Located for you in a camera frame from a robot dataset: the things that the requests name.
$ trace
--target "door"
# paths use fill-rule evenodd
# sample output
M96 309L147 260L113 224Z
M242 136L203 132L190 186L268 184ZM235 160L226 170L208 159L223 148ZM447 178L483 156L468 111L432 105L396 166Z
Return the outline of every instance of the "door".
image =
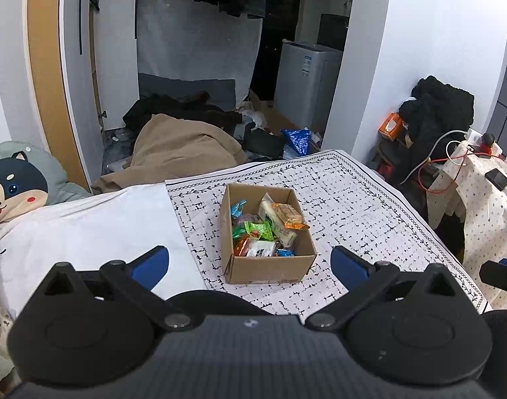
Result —
M106 130L124 127L122 117L139 99L135 0L99 0L94 14L96 79Z
M104 146L93 88L89 0L59 0L61 68L76 147L85 177L102 174Z

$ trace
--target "white cable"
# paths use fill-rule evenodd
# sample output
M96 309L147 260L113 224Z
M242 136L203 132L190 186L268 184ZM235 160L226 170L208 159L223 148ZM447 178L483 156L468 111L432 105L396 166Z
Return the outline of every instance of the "white cable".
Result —
M467 134L467 132L465 130L450 130L449 132L444 133L440 138L438 138L436 140L436 142L434 143L433 148L431 148L431 151L429 152L429 154L427 155L427 157L422 161L422 163L420 163L409 174L407 174L407 177L405 177L405 179L400 183L400 185L402 185L403 183L405 183L409 179L409 177L412 175L412 173L414 171L416 171L420 166L422 166L425 162L427 162L427 159L429 158L429 156L431 156L433 154L434 149L436 148L436 146L438 145L438 143L440 141L442 141L443 138L447 137L448 135L451 135L452 133L463 133L464 135Z
M449 145L450 145L452 142L456 142L457 144L461 144L461 145L462 145L462 142L457 141L456 139L452 139L452 140L451 140L450 142L448 142L448 144L446 145L446 156L447 156L447 157L448 157L448 159L449 159L450 161L452 161L455 165L461 166L461 165L462 165L462 163L457 163L457 162L455 162L455 161L451 158L451 156L449 155L449 153L448 153L448 147L449 147Z

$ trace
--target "polka dot tablecloth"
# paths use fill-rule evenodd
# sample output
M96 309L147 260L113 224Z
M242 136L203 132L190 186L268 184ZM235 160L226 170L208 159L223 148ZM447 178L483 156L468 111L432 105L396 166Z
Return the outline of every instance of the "polka dot tablecloth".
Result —
M462 156L465 145L459 145L452 157ZM460 163L462 158L455 159ZM497 158L482 159L467 156L457 180L451 184L458 172L458 165L448 161L430 190L444 193L427 193L429 225L436 229L444 214L456 214L464 221L463 266L479 286L494 309L507 308L507 292L483 284L479 269L484 262L498 262L507 258L507 189L500 192L484 176L498 168L507 175L503 161Z

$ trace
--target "cardboard box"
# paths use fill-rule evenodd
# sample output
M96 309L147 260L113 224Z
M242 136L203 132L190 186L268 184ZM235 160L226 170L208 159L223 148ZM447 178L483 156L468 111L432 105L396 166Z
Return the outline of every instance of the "cardboard box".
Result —
M222 273L229 284L271 284L300 282L316 258L313 239L308 230L298 231L295 256L264 258L234 256L230 207L242 199L243 213L257 214L263 196L274 202L288 203L302 213L292 189L231 184L226 187L220 210Z

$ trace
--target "wooden door frame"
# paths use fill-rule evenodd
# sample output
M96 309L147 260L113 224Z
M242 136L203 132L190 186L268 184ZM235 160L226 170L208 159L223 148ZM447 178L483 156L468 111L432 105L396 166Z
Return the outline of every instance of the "wooden door frame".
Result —
M89 190L65 95L59 0L27 0L26 10L33 88L50 153L61 163L69 181Z

